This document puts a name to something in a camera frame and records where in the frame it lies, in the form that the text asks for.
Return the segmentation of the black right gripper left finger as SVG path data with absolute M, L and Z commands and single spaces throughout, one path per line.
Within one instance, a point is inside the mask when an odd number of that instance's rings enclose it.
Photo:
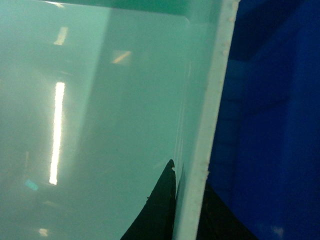
M 171 240 L 176 211 L 176 173 L 170 159 L 144 207 L 122 240 Z

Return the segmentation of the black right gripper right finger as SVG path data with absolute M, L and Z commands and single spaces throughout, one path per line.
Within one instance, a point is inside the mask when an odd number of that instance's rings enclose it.
M 197 240 L 256 240 L 257 237 L 239 221 L 228 206 L 205 184 Z

